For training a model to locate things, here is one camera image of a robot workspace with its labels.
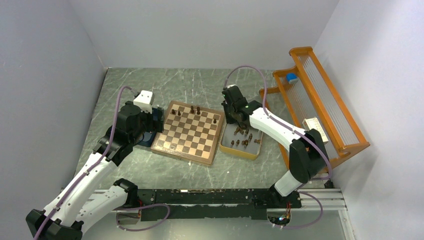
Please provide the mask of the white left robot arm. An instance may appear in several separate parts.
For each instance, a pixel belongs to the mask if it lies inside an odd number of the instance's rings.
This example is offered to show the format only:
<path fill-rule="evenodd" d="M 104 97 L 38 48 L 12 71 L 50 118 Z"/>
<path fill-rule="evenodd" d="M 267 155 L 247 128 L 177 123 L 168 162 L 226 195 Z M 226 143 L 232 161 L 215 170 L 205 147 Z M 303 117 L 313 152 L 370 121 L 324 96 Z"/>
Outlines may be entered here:
<path fill-rule="evenodd" d="M 114 114 L 112 126 L 98 141 L 85 166 L 68 186 L 42 210 L 25 220 L 35 240 L 80 240 L 103 217 L 117 209 L 140 207 L 138 186 L 121 178 L 103 194 L 89 200 L 101 181 L 133 151 L 144 133 L 164 130 L 162 107 L 143 110 L 127 101 Z"/>

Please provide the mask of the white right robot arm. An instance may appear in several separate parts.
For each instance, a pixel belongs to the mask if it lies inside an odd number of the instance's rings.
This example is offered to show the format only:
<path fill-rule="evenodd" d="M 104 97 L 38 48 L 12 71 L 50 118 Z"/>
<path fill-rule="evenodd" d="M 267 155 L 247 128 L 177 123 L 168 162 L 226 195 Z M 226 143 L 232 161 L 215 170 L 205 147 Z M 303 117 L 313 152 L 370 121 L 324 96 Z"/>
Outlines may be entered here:
<path fill-rule="evenodd" d="M 288 171 L 271 187 L 269 199 L 275 207 L 282 207 L 288 202 L 289 194 L 329 167 L 328 154 L 318 130 L 299 128 L 271 113 L 260 102 L 248 102 L 235 84 L 225 86 L 221 93 L 229 124 L 237 124 L 243 130 L 259 130 L 288 150 Z"/>

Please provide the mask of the dark chess pieces pile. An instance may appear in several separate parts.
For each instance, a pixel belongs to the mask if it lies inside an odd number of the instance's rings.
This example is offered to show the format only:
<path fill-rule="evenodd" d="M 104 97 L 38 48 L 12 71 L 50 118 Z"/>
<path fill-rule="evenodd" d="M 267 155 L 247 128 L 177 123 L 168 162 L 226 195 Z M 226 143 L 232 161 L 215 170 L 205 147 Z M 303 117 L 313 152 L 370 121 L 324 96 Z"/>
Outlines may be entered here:
<path fill-rule="evenodd" d="M 233 132 L 233 138 L 229 141 L 230 147 L 243 147 L 247 148 L 250 143 L 261 144 L 262 140 L 260 138 L 254 138 L 252 132 L 249 129 L 242 129 L 240 127 L 236 127 Z"/>

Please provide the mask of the wooden chess board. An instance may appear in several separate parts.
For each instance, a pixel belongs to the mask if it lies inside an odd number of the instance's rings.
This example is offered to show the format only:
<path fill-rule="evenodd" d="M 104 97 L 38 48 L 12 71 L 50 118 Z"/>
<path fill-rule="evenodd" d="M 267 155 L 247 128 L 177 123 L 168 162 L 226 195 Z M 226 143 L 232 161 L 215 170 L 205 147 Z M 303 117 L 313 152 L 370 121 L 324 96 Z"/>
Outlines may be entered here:
<path fill-rule="evenodd" d="M 194 114 L 190 113 L 191 106 L 194 106 Z M 207 166 L 212 165 L 225 123 L 225 113 L 200 106 L 200 115 L 197 115 L 197 106 L 172 100 L 164 115 L 164 130 L 156 134 L 150 147 L 151 151 Z M 171 114 L 172 109 L 176 110 L 176 115 Z"/>

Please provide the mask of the blue tray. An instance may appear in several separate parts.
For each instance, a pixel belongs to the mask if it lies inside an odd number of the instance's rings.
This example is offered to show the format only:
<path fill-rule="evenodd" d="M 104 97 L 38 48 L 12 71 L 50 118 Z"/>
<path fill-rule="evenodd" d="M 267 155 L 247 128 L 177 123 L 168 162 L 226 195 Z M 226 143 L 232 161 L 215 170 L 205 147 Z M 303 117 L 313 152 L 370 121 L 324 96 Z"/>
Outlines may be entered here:
<path fill-rule="evenodd" d="M 139 146 L 143 146 L 143 147 L 147 147 L 150 148 L 155 137 L 156 137 L 157 132 L 156 131 L 152 131 L 152 132 L 145 132 L 141 138 L 139 139 L 137 145 Z"/>

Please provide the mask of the yellow metal tin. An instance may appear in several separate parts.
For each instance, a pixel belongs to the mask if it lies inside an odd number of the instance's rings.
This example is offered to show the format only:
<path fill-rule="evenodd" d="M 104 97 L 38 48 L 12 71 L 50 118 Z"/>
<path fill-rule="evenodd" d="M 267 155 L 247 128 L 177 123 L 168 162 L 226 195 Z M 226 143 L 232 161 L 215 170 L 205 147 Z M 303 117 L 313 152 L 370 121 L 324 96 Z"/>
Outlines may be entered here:
<path fill-rule="evenodd" d="M 243 130 L 236 123 L 226 123 L 219 141 L 221 152 L 249 160 L 255 160 L 260 153 L 263 132 L 250 127 Z"/>

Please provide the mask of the blue round object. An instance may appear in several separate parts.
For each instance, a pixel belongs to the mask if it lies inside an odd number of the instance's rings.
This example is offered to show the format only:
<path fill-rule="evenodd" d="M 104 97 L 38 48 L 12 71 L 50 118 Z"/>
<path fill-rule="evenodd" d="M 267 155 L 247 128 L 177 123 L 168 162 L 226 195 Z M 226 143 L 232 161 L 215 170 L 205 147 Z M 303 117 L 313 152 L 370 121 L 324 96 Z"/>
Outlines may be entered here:
<path fill-rule="evenodd" d="M 294 84 L 299 80 L 298 76 L 295 73 L 288 73 L 285 78 L 289 84 Z"/>

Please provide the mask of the orange wooden rack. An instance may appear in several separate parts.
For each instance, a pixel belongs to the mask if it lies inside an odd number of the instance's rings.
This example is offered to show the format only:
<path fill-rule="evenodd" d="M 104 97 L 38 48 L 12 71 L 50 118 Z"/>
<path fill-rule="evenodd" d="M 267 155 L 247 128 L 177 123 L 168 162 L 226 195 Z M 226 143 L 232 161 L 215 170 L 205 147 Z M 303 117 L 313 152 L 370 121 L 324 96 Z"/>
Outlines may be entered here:
<path fill-rule="evenodd" d="M 325 145 L 332 169 L 370 146 L 335 85 L 321 65 L 313 48 L 295 47 L 289 51 L 294 66 L 273 72 L 276 86 L 259 90 L 261 97 L 281 94 L 297 127 L 304 119 L 317 117 L 328 137 Z M 298 81 L 289 84 L 288 73 Z"/>

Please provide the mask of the white small box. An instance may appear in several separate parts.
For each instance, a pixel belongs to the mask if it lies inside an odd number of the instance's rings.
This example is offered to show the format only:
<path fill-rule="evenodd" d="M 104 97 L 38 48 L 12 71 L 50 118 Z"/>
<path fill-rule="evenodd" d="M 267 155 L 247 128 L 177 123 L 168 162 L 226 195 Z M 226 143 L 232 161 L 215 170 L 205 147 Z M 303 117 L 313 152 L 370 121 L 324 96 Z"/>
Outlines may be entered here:
<path fill-rule="evenodd" d="M 308 130 L 308 131 L 311 130 L 311 129 L 317 130 L 321 135 L 321 138 L 322 138 L 324 145 L 326 145 L 329 142 L 329 139 L 327 137 L 325 129 L 321 125 L 321 122 L 319 121 L 319 119 L 317 117 L 305 118 L 302 121 L 302 125 L 303 125 L 305 130 Z"/>

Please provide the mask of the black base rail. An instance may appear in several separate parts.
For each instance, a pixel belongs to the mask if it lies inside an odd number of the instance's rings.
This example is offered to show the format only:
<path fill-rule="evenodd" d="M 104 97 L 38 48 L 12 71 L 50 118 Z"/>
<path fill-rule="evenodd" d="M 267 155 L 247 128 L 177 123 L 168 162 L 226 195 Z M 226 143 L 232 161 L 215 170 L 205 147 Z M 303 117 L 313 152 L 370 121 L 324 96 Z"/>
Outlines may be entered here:
<path fill-rule="evenodd" d="M 163 218 L 250 218 L 267 220 L 268 212 L 302 207 L 298 192 L 280 196 L 269 188 L 139 189 L 132 207 L 144 207 L 141 221 Z"/>

